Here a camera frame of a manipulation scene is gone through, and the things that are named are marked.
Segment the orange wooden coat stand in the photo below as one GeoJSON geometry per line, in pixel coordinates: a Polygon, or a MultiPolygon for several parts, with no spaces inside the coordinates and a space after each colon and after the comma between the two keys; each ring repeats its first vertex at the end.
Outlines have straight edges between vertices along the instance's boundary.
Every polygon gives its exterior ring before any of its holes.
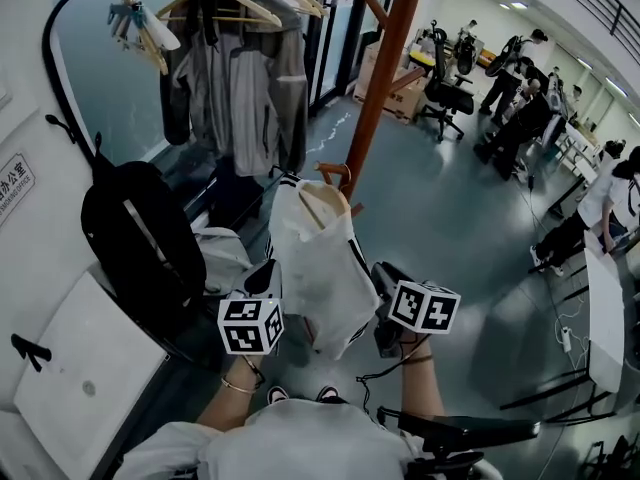
{"type": "Polygon", "coordinates": [[[419,0],[393,0],[390,11],[385,11],[378,0],[363,1],[383,29],[365,100],[346,161],[314,164],[325,184],[340,191],[345,200],[350,200],[354,192],[387,97],[425,74],[422,68],[416,68],[398,79],[394,77],[419,0]]]}

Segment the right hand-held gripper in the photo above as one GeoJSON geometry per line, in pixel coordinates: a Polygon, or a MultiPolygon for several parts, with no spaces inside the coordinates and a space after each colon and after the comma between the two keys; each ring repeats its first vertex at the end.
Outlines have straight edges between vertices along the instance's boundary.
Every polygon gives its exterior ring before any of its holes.
{"type": "Polygon", "coordinates": [[[382,358],[401,355],[405,331],[417,335],[449,334],[460,305],[460,295],[433,283],[400,281],[400,270],[376,262],[371,279],[380,299],[374,339],[382,358]]]}

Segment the black garment rack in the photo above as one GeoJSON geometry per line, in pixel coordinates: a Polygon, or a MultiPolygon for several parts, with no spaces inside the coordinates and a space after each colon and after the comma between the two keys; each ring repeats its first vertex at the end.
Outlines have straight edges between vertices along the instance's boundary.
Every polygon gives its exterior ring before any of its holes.
{"type": "MultiPolygon", "coordinates": [[[[141,1],[156,11],[167,0],[141,1]]],[[[253,203],[263,192],[258,181],[233,175],[194,138],[166,139],[156,60],[134,46],[135,26],[124,41],[111,34],[109,12],[120,2],[57,0],[46,21],[45,69],[72,142],[87,161],[101,153],[114,165],[156,166],[190,212],[224,198],[253,203]]]]}

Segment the person's right forearm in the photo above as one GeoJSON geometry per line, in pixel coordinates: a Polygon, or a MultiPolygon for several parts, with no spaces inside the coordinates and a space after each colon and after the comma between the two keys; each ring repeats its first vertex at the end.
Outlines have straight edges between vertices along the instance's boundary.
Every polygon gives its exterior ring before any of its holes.
{"type": "MultiPolygon", "coordinates": [[[[424,335],[405,330],[401,338],[404,356],[421,357],[432,354],[424,335]]],[[[430,361],[401,365],[402,411],[421,418],[444,416],[445,410],[436,378],[434,357],[430,361]]]]}

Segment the white garment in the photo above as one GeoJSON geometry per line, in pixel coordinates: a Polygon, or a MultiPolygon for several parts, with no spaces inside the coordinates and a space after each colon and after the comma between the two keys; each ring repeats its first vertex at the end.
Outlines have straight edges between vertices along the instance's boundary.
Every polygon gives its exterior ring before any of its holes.
{"type": "Polygon", "coordinates": [[[319,230],[298,201],[302,180],[292,174],[280,178],[266,254],[281,266],[284,311],[310,324],[315,351],[338,360],[364,333],[380,299],[351,213],[319,230]]]}

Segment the person's left forearm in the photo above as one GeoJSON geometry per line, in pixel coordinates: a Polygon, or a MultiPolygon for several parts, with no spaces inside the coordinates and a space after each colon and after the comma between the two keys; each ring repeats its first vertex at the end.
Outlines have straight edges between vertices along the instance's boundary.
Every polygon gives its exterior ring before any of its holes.
{"type": "Polygon", "coordinates": [[[221,432],[243,426],[260,384],[258,371],[263,359],[261,355],[237,356],[196,422],[221,432]]]}

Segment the white table with black legs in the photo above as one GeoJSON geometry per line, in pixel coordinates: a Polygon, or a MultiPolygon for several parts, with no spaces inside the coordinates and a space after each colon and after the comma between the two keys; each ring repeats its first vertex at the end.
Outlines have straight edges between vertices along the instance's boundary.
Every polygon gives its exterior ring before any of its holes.
{"type": "Polygon", "coordinates": [[[580,295],[588,296],[588,342],[586,365],[564,372],[543,384],[541,390],[502,405],[502,411],[531,405],[573,388],[591,388],[586,401],[546,419],[550,424],[568,426],[591,423],[616,415],[614,411],[593,412],[594,406],[617,394],[621,385],[625,352],[625,308],[618,269],[605,253],[594,233],[584,233],[582,253],[587,274],[586,285],[563,298],[568,302],[580,295]]]}

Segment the white sink basin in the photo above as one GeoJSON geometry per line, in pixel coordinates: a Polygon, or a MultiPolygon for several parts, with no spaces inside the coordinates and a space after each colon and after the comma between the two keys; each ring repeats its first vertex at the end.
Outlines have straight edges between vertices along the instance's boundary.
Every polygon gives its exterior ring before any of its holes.
{"type": "Polygon", "coordinates": [[[165,359],[165,352],[84,273],[39,340],[14,403],[71,480],[87,480],[165,359]]]}

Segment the no smoking sign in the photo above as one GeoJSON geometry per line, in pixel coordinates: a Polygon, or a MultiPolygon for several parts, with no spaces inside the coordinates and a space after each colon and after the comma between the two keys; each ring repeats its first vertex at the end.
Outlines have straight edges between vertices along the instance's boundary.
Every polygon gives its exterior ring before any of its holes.
{"type": "Polygon", "coordinates": [[[0,228],[36,185],[36,176],[23,151],[0,167],[0,228]]]}

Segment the black office chair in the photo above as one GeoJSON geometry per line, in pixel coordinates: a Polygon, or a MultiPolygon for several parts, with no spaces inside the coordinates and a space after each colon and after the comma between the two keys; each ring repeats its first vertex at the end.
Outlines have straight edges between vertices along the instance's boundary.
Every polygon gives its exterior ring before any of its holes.
{"type": "Polygon", "coordinates": [[[431,79],[424,90],[424,95],[428,102],[416,113],[414,120],[418,121],[421,118],[435,119],[439,123],[438,142],[443,141],[444,131],[447,126],[452,127],[457,132],[456,140],[461,141],[464,137],[464,131],[454,123],[453,118],[458,112],[465,115],[473,114],[473,94],[464,90],[460,85],[451,84],[445,80],[444,45],[447,34],[437,26],[435,20],[431,22],[431,26],[435,64],[431,69],[431,79]]]}

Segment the black worn rig bar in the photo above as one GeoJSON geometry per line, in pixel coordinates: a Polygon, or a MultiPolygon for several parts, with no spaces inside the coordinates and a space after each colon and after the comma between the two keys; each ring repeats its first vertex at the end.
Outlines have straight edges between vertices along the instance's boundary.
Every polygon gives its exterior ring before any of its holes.
{"type": "Polygon", "coordinates": [[[472,467],[484,458],[484,448],[534,439],[540,424],[530,420],[503,420],[469,416],[430,416],[421,418],[381,406],[377,419],[388,417],[398,428],[423,440],[422,450],[430,458],[419,458],[408,466],[409,478],[443,474],[449,480],[465,480],[472,467]]]}

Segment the person's white shirt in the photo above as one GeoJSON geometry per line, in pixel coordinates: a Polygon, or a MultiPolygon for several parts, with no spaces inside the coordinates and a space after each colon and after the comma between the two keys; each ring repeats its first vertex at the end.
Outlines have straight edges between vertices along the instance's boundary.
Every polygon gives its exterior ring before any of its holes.
{"type": "Polygon", "coordinates": [[[361,409],[288,399],[222,432],[172,422],[129,451],[113,480],[403,480],[421,442],[361,409]]]}

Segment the light grey bag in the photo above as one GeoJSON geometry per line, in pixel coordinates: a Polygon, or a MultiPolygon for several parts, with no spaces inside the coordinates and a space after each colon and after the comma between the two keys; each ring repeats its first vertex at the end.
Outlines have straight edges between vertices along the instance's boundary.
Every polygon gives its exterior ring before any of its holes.
{"type": "Polygon", "coordinates": [[[231,229],[204,227],[194,231],[203,256],[207,295],[225,296],[235,280],[253,267],[240,237],[231,229]]]}

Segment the plain cardboard box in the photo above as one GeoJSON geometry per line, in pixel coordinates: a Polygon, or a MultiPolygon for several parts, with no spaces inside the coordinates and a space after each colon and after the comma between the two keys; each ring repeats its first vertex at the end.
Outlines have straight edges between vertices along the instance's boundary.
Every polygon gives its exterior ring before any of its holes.
{"type": "Polygon", "coordinates": [[[379,55],[381,42],[369,44],[365,50],[358,75],[357,86],[363,90],[368,88],[379,55]]]}

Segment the printed cardboard box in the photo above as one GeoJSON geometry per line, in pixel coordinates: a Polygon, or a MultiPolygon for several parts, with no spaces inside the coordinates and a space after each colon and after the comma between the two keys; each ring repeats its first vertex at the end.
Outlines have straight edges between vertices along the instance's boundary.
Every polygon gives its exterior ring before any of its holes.
{"type": "Polygon", "coordinates": [[[424,100],[426,82],[427,80],[421,77],[392,93],[384,102],[383,113],[403,125],[408,125],[413,120],[418,105],[424,100]]]}

